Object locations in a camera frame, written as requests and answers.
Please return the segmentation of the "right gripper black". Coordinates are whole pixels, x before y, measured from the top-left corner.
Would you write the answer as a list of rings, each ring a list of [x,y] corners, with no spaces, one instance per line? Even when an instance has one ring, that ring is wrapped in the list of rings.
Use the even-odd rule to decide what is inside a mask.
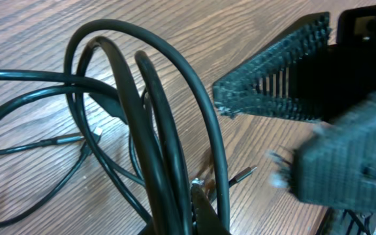
[[[328,121],[376,90],[376,5],[302,16],[212,85],[223,116]]]

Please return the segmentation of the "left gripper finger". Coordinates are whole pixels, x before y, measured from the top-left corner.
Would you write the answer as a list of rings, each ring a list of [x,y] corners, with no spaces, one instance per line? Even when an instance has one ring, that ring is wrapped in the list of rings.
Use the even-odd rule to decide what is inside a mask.
[[[230,235],[220,222],[215,210],[202,190],[203,181],[195,178],[191,182],[191,200],[193,205],[193,234]]]

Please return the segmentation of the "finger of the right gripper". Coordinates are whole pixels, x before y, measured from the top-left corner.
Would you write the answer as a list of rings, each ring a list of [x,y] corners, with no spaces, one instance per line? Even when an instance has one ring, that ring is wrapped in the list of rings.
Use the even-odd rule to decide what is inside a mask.
[[[305,203],[376,212],[376,92],[296,150],[292,193]]]

